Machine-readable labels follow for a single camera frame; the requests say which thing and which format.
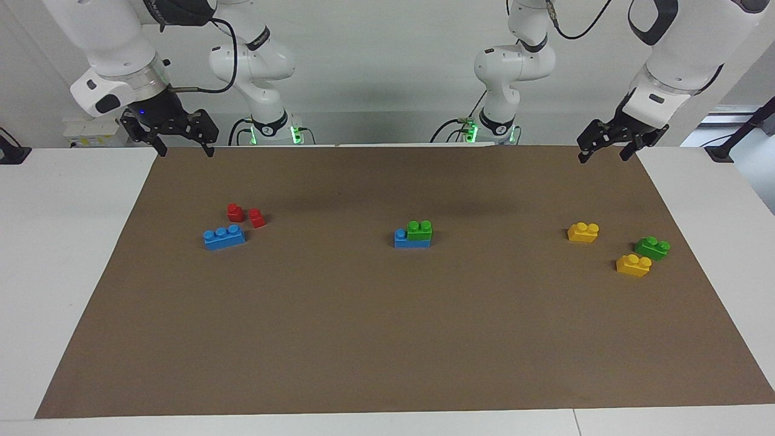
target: robotic arm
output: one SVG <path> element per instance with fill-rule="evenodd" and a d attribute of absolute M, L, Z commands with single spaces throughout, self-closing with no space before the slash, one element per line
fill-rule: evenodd
<path fill-rule="evenodd" d="M 291 137 L 290 129 L 282 133 L 283 127 L 295 118 L 284 111 L 277 91 L 267 81 L 290 77 L 295 63 L 284 47 L 269 40 L 269 29 L 257 17 L 252 1 L 143 2 L 162 30 L 169 25 L 204 26 L 209 22 L 229 34 L 234 29 L 239 41 L 236 66 L 233 46 L 230 50 L 216 47 L 211 54 L 214 72 L 229 85 L 218 91 L 173 88 L 165 71 L 167 64 L 143 35 L 129 0 L 43 0 L 67 37 L 86 53 L 90 68 L 71 86 L 71 92 L 89 115 L 101 116 L 126 106 L 121 122 L 134 141 L 151 144 L 164 156 L 167 148 L 159 135 L 179 135 L 200 143 L 211 157 L 218 128 L 204 109 L 186 112 L 177 93 L 218 93 L 234 85 L 248 99 L 253 112 L 250 120 L 265 137 Z"/>
<path fill-rule="evenodd" d="M 633 0 L 632 31 L 653 52 L 616 109 L 613 119 L 596 119 L 578 137 L 579 160 L 601 148 L 628 143 L 627 161 L 653 147 L 668 122 L 692 96 L 713 84 L 724 63 L 762 19 L 769 0 Z"/>
<path fill-rule="evenodd" d="M 479 138 L 505 143 L 513 131 L 519 106 L 514 83 L 549 76 L 554 70 L 554 49 L 548 44 L 549 14 L 546 0 L 513 0 L 508 28 L 516 45 L 479 52 L 477 78 L 487 87 L 484 107 L 477 115 Z"/>

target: black mount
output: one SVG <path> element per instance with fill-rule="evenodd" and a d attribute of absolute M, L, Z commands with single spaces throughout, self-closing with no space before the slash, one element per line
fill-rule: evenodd
<path fill-rule="evenodd" d="M 3 153 L 0 165 L 19 165 L 27 159 L 33 149 L 11 145 L 4 137 L 0 136 L 0 150 Z"/>
<path fill-rule="evenodd" d="M 713 159 L 713 162 L 718 162 L 719 164 L 734 164 L 735 161 L 729 157 L 732 148 L 734 148 L 744 137 L 748 136 L 748 133 L 751 133 L 755 128 L 761 126 L 762 123 L 773 114 L 775 114 L 775 97 L 754 112 L 751 119 L 734 132 L 726 142 L 717 147 L 706 147 L 705 151 L 708 152 L 708 156 Z"/>

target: green lego brick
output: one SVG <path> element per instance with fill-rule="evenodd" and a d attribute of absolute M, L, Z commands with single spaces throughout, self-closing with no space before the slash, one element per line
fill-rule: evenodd
<path fill-rule="evenodd" d="M 432 236 L 433 226 L 428 220 L 421 223 L 409 221 L 409 225 L 406 227 L 407 240 L 430 240 Z"/>
<path fill-rule="evenodd" d="M 670 251 L 670 243 L 666 240 L 657 241 L 653 236 L 644 237 L 635 245 L 635 253 L 646 256 L 653 261 L 661 261 Z"/>

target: small red block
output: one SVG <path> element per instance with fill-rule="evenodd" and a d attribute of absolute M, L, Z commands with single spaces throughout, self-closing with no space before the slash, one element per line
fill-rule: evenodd
<path fill-rule="evenodd" d="M 235 203 L 232 203 L 226 207 L 226 216 L 232 223 L 242 223 L 245 220 L 245 211 Z"/>
<path fill-rule="evenodd" d="M 250 216 L 250 222 L 253 223 L 253 228 L 257 229 L 258 227 L 263 227 L 267 225 L 267 222 L 264 220 L 264 216 L 261 215 L 261 211 L 258 209 L 251 209 L 248 212 L 248 215 Z"/>

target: toy building block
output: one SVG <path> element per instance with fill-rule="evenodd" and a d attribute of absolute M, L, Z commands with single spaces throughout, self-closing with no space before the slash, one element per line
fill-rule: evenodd
<path fill-rule="evenodd" d="M 428 220 L 422 221 L 421 223 L 409 221 L 406 230 L 407 239 L 409 240 L 430 240 L 433 236 L 433 225 Z"/>
<path fill-rule="evenodd" d="M 258 227 L 263 227 L 267 225 L 267 221 L 264 219 L 264 216 L 261 215 L 261 211 L 258 209 L 251 209 L 247 213 L 248 217 L 250 218 L 250 222 L 253 224 L 253 228 L 257 229 Z"/>
<path fill-rule="evenodd" d="M 651 271 L 651 265 L 653 263 L 649 258 L 639 258 L 636 254 L 628 254 L 616 261 L 616 271 L 635 277 L 643 277 Z"/>
<path fill-rule="evenodd" d="M 573 242 L 594 242 L 598 238 L 600 227 L 597 224 L 575 223 L 568 229 L 568 240 Z"/>
<path fill-rule="evenodd" d="M 398 229 L 393 236 L 393 246 L 396 248 L 430 248 L 431 240 L 409 240 L 406 230 Z"/>
<path fill-rule="evenodd" d="M 644 237 L 635 244 L 635 253 L 646 256 L 653 261 L 661 261 L 670 251 L 670 243 L 666 240 L 658 242 L 655 237 Z"/>
<path fill-rule="evenodd" d="M 245 211 L 238 205 L 231 203 L 226 207 L 226 216 L 232 223 L 242 223 L 245 220 Z"/>
<path fill-rule="evenodd" d="M 207 230 L 203 236 L 205 238 L 205 248 L 210 251 L 245 244 L 245 233 L 236 224 L 229 226 L 229 229 L 220 227 L 216 231 Z"/>

